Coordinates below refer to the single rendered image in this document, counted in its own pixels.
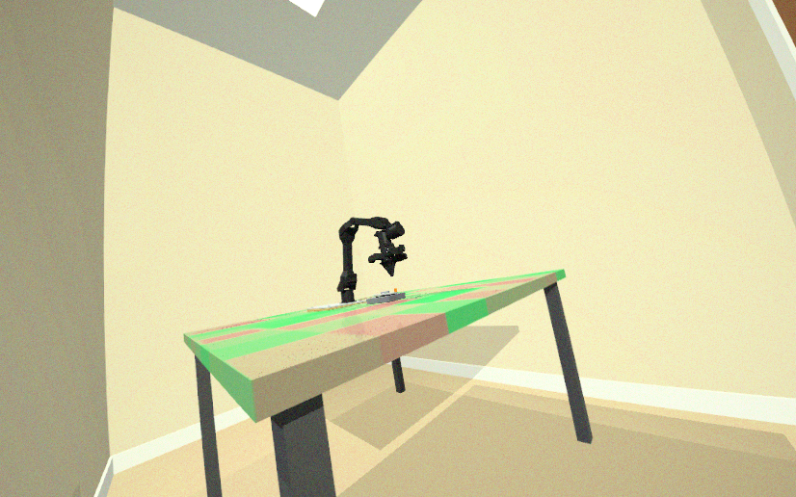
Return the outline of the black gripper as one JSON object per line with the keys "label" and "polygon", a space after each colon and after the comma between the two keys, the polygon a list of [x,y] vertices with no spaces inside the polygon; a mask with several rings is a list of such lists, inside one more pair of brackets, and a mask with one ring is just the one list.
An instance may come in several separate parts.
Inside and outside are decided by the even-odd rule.
{"label": "black gripper", "polygon": [[[380,264],[386,269],[386,271],[389,273],[390,276],[394,276],[394,269],[395,269],[396,262],[403,261],[403,260],[407,259],[408,256],[407,256],[406,253],[403,253],[403,254],[399,253],[397,255],[390,254],[390,255],[386,256],[385,255],[385,247],[386,247],[386,245],[389,245],[390,247],[392,247],[392,245],[394,245],[394,243],[391,243],[391,241],[381,242],[381,243],[379,243],[379,245],[380,246],[378,247],[378,249],[381,250],[381,253],[374,253],[374,254],[370,255],[368,257],[368,263],[375,263],[376,260],[381,260]],[[391,257],[391,258],[389,258],[389,257]]]}

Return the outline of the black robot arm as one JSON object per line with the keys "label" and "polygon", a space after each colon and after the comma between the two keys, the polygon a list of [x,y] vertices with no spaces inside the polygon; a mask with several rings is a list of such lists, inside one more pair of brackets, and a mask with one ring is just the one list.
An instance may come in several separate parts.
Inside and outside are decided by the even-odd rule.
{"label": "black robot arm", "polygon": [[[351,227],[352,225],[354,225],[354,227]],[[353,272],[352,243],[355,240],[355,234],[358,232],[358,227],[360,225],[371,226],[375,229],[382,229],[381,231],[376,231],[374,234],[374,237],[378,237],[379,243],[391,241],[391,239],[394,240],[405,234],[405,228],[400,224],[400,222],[396,221],[394,223],[390,223],[387,218],[382,217],[373,217],[371,219],[352,217],[341,225],[338,230],[338,234],[339,239],[342,242],[343,249],[343,272],[336,288],[337,292],[340,292],[341,294],[341,303],[355,301],[353,290],[356,290],[358,280],[357,274]],[[386,256],[390,254],[403,254],[403,251],[405,251],[404,245],[399,245],[399,247],[395,247],[394,245],[390,247],[389,245],[386,245],[385,247]]]}

